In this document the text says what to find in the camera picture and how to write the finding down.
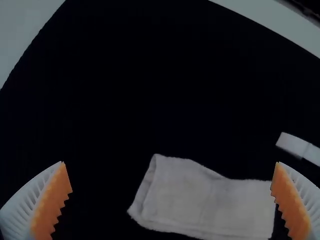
folded cloth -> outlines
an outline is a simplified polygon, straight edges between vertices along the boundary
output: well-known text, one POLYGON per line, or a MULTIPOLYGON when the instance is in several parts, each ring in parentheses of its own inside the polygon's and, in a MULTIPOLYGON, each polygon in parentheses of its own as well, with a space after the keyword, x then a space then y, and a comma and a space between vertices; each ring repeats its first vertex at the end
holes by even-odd
POLYGON ((270 181, 233 180, 182 158, 155 154, 128 213, 142 227, 203 240, 266 240, 270 181))

black fabric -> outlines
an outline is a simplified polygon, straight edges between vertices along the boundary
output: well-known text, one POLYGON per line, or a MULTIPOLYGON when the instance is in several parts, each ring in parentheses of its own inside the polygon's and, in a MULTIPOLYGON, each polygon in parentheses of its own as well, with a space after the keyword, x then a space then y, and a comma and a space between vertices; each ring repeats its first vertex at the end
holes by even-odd
POLYGON ((281 132, 320 146, 318 67, 206 0, 67 0, 0 91, 0 204, 65 161, 74 193, 53 239, 179 240, 126 214, 154 153, 235 179, 282 161, 318 185, 317 166, 275 148, 281 132))

small white object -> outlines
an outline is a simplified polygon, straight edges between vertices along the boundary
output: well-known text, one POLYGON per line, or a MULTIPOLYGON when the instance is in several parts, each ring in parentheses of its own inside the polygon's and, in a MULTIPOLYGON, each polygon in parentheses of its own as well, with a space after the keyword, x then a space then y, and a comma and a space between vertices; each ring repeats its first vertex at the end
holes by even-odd
POLYGON ((270 181, 232 180, 189 160, 155 154, 128 210, 141 226, 203 240, 267 240, 270 181))
POLYGON ((282 132, 275 145, 301 159, 309 144, 310 143, 305 140, 282 132))
POLYGON ((305 140, 282 132, 275 145, 299 159, 304 158, 320 167, 320 148, 305 140))
POLYGON ((39 200, 61 165, 61 161, 32 178, 0 209, 0 229, 4 240, 33 240, 30 224, 39 200))

